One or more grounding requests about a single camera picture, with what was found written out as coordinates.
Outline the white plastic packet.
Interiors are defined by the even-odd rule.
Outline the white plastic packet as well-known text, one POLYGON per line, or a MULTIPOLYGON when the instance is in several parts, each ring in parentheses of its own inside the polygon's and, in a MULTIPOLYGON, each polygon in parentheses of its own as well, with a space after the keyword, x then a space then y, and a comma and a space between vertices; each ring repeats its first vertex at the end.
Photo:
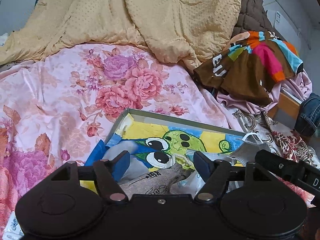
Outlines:
POLYGON ((184 180, 180 180, 172 184, 170 188, 171 194, 190 194, 193 198, 202 189, 205 184, 197 171, 194 171, 190 176, 184 180))

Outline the grey drawstring pouch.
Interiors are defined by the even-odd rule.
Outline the grey drawstring pouch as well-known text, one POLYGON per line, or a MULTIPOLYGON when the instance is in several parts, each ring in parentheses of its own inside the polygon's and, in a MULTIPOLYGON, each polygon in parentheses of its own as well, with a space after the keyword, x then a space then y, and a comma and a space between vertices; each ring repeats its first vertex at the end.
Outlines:
POLYGON ((193 172, 190 166, 183 168, 175 157, 170 157, 168 163, 160 164, 154 171, 150 171, 142 161, 131 157, 129 168, 119 185, 129 198, 133 194, 168 194, 174 183, 188 178, 193 172))

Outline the grey face mask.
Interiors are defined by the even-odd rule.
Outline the grey face mask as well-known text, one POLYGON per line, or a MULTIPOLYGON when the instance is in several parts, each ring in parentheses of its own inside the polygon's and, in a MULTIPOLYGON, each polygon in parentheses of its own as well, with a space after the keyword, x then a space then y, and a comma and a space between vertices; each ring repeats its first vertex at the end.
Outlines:
POLYGON ((242 139, 242 145, 233 151, 229 157, 241 165, 246 166, 248 162, 254 162, 257 152, 260 150, 271 151, 266 142, 263 142, 257 133, 247 133, 242 139))

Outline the beige damask bed sheet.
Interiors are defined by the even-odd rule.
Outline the beige damask bed sheet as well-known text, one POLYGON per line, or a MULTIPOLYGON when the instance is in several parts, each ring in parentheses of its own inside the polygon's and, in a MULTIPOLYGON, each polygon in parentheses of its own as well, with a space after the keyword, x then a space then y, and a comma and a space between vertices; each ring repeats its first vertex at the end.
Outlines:
POLYGON ((265 112, 248 114, 240 109, 233 113, 244 132, 253 132, 267 143, 271 152, 295 162, 304 161, 319 169, 319 158, 299 134, 274 121, 265 112))

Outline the blue denim jeans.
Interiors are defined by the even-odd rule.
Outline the blue denim jeans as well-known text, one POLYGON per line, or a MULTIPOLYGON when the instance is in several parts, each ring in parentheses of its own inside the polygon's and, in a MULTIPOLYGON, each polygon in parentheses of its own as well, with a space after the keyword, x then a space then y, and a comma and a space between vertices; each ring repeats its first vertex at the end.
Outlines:
POLYGON ((305 137, 319 138, 320 97, 315 93, 300 104, 295 130, 305 137))

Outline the pink floral bedspread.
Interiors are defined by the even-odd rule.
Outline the pink floral bedspread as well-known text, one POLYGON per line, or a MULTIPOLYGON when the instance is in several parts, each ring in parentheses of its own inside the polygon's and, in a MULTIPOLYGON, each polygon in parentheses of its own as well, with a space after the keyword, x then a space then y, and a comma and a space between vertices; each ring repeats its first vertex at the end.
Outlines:
POLYGON ((138 109, 243 132, 179 64, 132 46, 83 44, 1 69, 1 229, 17 201, 69 160, 83 164, 138 109))

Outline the brown multicolour striped garment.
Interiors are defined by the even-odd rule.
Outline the brown multicolour striped garment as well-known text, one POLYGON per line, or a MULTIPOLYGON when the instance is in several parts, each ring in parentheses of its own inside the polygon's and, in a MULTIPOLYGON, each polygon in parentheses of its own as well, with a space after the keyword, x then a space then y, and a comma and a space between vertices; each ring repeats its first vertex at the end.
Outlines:
POLYGON ((270 31, 246 31, 194 70, 204 88, 229 94, 260 107, 272 100, 273 87, 303 71, 295 47, 270 31))

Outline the white milk carton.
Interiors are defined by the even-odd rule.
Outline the white milk carton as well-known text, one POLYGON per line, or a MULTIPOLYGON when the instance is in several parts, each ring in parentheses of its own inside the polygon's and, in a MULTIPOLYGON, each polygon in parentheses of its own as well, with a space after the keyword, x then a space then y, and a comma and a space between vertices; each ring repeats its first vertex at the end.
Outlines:
POLYGON ((16 214, 12 211, 8 223, 4 229, 3 240, 20 240, 24 236, 23 231, 18 223, 16 214))

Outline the tan dotted quilt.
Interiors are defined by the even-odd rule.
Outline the tan dotted quilt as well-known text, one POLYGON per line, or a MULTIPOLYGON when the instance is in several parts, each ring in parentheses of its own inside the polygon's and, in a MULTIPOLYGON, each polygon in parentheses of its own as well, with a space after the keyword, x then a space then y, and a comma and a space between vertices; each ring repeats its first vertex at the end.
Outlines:
POLYGON ((241 0, 39 0, 1 47, 1 64, 82 43, 132 44, 194 70, 231 38, 241 0))

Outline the white wall air conditioner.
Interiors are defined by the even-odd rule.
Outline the white wall air conditioner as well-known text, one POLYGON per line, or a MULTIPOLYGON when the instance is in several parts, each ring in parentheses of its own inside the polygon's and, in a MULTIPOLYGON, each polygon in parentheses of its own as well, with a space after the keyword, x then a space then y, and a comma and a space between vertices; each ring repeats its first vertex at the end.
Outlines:
POLYGON ((272 27, 289 43, 295 46, 300 57, 305 58, 309 46, 300 30, 293 26, 279 11, 268 10, 267 18, 272 27))

